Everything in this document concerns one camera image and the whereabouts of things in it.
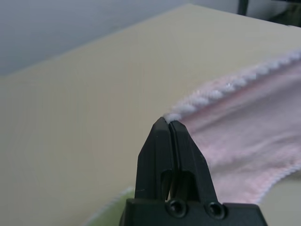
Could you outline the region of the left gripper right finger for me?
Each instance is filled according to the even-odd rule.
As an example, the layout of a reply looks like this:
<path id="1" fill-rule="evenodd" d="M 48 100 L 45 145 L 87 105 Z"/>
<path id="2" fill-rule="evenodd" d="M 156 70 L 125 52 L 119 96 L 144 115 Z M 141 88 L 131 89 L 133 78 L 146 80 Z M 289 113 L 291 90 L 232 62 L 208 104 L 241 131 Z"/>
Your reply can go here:
<path id="1" fill-rule="evenodd" d="M 175 166 L 171 197 L 189 202 L 217 202 L 205 157 L 188 130 L 179 121 L 171 122 L 169 129 Z"/>

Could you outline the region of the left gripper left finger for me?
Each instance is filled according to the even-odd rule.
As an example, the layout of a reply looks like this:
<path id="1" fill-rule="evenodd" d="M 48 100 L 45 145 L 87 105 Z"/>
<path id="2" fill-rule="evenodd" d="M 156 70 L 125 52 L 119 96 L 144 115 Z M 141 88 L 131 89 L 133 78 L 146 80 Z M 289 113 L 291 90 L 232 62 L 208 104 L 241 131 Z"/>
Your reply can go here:
<path id="1" fill-rule="evenodd" d="M 135 198 L 165 201 L 174 171 L 171 134 L 168 123 L 160 117 L 138 155 Z"/>

